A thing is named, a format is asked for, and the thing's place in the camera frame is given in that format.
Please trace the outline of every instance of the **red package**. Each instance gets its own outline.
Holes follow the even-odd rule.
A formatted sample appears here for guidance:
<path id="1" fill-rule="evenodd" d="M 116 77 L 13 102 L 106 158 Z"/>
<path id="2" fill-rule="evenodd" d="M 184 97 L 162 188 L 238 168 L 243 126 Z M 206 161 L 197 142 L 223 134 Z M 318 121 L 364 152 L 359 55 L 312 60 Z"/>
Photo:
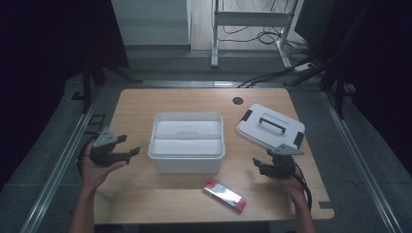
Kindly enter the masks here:
<path id="1" fill-rule="evenodd" d="M 206 184 L 203 185 L 203 191 L 213 198 L 224 202 L 227 206 L 238 213 L 241 213 L 243 208 L 245 208 L 246 199 L 220 183 L 216 183 L 209 179 Z"/>

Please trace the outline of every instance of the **metal frame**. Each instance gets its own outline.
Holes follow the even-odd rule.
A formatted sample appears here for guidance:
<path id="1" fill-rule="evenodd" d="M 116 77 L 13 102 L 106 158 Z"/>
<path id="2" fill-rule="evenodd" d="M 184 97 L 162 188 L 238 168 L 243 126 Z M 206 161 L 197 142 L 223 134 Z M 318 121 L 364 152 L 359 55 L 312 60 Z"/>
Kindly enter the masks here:
<path id="1" fill-rule="evenodd" d="M 250 13 L 250 12 L 220 12 L 219 0 L 215 0 L 215 13 L 213 23 L 212 41 L 212 67 L 218 67 L 219 45 L 218 28 L 219 26 L 267 26 L 283 27 L 280 41 L 276 41 L 276 47 L 281 55 L 286 69 L 290 69 L 291 62 L 285 52 L 285 43 L 291 29 L 294 11 L 297 1 L 293 1 L 291 10 L 288 13 Z"/>
<path id="2" fill-rule="evenodd" d="M 239 85 L 239 82 L 168 82 L 168 81 L 153 81 L 153 82 L 144 82 L 144 83 L 110 83 L 107 82 L 108 86 L 123 86 L 129 88 L 235 88 Z M 256 85 L 256 88 L 276 88 L 284 87 L 281 83 L 259 83 Z M 66 168 L 73 157 L 74 150 L 76 149 L 78 143 L 81 140 L 83 133 L 86 130 L 86 125 L 94 111 L 95 106 L 100 97 L 102 86 L 98 86 L 95 94 L 91 101 L 91 106 L 86 113 L 84 113 L 79 120 L 79 123 L 70 138 L 70 141 L 66 145 L 62 155 L 55 165 L 54 169 L 49 176 L 49 179 L 46 181 L 41 193 L 39 194 L 37 201 L 35 202 L 32 210 L 27 216 L 26 221 L 20 229 L 20 233 L 24 232 L 37 232 L 46 211 L 49 208 L 49 205 L 52 201 L 52 198 L 57 191 L 57 188 L 61 182 L 61 179 L 64 176 Z M 308 87 L 292 87 L 288 86 L 288 89 L 307 89 Z M 385 197 L 385 194 L 381 190 L 376 178 L 373 176 L 372 172 L 369 170 L 367 163 L 363 159 L 360 149 L 358 148 L 355 140 L 352 137 L 352 134 L 344 120 L 340 119 L 338 114 L 333 108 L 333 100 L 325 92 L 321 92 L 324 100 L 326 101 L 327 107 L 329 108 L 330 114 L 333 120 L 336 123 L 336 127 L 339 132 L 342 134 L 342 138 L 348 147 L 350 154 L 356 164 L 361 177 L 363 178 L 365 187 L 368 189 L 369 194 L 374 201 L 376 208 L 382 217 L 388 232 L 401 233 L 402 228 L 400 227 L 397 217 L 394 214 L 393 208 Z"/>

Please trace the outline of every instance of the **white container lid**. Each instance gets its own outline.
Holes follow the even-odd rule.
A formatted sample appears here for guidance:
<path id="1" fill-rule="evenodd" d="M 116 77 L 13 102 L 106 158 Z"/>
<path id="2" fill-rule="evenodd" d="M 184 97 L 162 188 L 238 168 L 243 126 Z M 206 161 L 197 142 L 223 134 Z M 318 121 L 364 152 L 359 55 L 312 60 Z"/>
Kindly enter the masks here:
<path id="1" fill-rule="evenodd" d="M 237 131 L 266 149 L 285 144 L 299 149 L 305 126 L 288 116 L 254 104 L 237 125 Z"/>

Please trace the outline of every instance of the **box handle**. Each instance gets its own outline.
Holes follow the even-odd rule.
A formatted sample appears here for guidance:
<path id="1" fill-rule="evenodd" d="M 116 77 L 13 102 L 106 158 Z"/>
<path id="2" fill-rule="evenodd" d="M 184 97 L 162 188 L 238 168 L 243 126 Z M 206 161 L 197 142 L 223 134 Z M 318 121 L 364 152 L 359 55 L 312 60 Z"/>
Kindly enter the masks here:
<path id="1" fill-rule="evenodd" d="M 265 119 L 265 118 L 263 118 L 263 117 L 261 117 L 261 118 L 258 120 L 258 122 L 259 122 L 259 123 L 266 122 L 266 123 L 268 123 L 268 124 L 270 124 L 270 125 L 273 125 L 273 126 L 275 126 L 275 127 L 278 127 L 278 128 L 280 128 L 280 129 L 282 130 L 282 133 L 285 133 L 285 131 L 286 131 L 286 128 L 285 128 L 285 127 L 283 127 L 283 126 L 281 126 L 281 125 L 279 125 L 279 124 L 277 124 L 277 123 L 274 123 L 274 122 L 272 122 L 272 121 L 270 121 L 270 120 L 267 120 L 267 119 Z"/>

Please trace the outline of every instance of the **white storage box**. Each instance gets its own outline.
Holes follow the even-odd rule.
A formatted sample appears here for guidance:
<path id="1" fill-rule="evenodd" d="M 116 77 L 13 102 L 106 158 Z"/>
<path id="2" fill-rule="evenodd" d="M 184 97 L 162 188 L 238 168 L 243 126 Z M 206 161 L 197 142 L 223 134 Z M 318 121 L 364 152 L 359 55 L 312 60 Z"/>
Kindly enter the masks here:
<path id="1" fill-rule="evenodd" d="M 149 157 L 159 173 L 218 173 L 225 147 L 216 113 L 161 113 L 154 118 Z"/>

